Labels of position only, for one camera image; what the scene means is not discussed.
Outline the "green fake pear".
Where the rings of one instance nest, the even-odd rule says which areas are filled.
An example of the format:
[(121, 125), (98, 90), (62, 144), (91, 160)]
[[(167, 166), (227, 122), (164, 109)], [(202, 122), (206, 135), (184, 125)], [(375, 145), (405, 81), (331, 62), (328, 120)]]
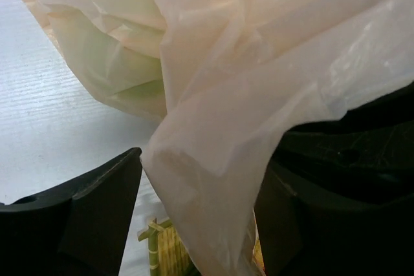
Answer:
[(124, 47), (83, 14), (49, 17), (60, 51), (93, 98), (159, 122), (166, 113), (160, 60)]

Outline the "translucent orange plastic bag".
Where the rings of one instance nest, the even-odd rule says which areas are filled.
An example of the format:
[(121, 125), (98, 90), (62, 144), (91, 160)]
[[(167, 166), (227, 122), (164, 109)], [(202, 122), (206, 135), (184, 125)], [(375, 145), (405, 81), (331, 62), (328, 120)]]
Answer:
[(247, 231), (285, 131), (413, 81), (413, 0), (23, 1), (59, 51), (49, 17), (83, 14), (160, 60), (167, 113), (142, 163), (203, 275), (253, 273)]

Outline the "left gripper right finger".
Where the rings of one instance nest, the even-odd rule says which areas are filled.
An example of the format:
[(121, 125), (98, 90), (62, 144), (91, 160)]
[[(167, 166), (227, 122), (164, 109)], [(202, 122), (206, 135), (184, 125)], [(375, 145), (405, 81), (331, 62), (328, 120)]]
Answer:
[(255, 214), (267, 275), (412, 275), (413, 88), (287, 131)]

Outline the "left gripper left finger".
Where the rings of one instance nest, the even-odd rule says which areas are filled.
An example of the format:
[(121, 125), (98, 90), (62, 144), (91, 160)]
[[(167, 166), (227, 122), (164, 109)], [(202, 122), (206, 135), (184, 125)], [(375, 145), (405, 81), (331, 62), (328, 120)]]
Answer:
[(1, 205), (2, 275), (118, 275), (140, 185), (141, 149)]

